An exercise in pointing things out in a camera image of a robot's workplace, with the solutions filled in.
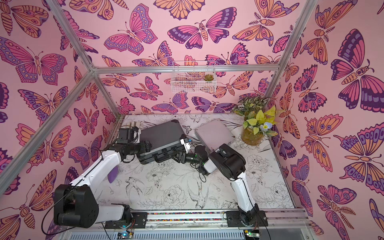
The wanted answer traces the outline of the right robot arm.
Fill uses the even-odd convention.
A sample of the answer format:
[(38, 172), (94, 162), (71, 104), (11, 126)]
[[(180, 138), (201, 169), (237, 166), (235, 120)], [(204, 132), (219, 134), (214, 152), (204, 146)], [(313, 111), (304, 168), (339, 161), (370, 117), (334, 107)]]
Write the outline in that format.
[(206, 147), (197, 145), (193, 150), (173, 150), (169, 157), (177, 163), (190, 163), (203, 176), (218, 170), (230, 181), (238, 203), (239, 218), (245, 226), (267, 227), (264, 211), (252, 197), (246, 176), (246, 160), (236, 150), (226, 144), (208, 153)]

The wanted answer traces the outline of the large black poker case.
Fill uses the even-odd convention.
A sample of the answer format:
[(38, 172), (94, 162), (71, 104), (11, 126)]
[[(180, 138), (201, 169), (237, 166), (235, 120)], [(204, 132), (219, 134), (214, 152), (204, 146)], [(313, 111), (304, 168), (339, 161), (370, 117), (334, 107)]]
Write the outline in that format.
[(178, 120), (171, 120), (150, 128), (141, 130), (140, 141), (149, 141), (152, 150), (149, 153), (137, 154), (142, 165), (152, 162), (161, 163), (169, 160), (170, 150), (185, 150), (180, 142), (180, 137), (185, 134)]

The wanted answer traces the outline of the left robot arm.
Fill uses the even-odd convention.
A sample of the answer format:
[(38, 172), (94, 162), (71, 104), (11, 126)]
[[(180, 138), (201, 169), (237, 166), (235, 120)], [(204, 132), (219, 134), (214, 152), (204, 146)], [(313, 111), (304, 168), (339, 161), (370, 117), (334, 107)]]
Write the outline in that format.
[(122, 229), (131, 227), (133, 216), (129, 205), (100, 206), (95, 193), (104, 178), (127, 156), (148, 153), (151, 148), (149, 141), (108, 145), (88, 170), (69, 184), (61, 184), (55, 189), (54, 223), (84, 229), (107, 222)]

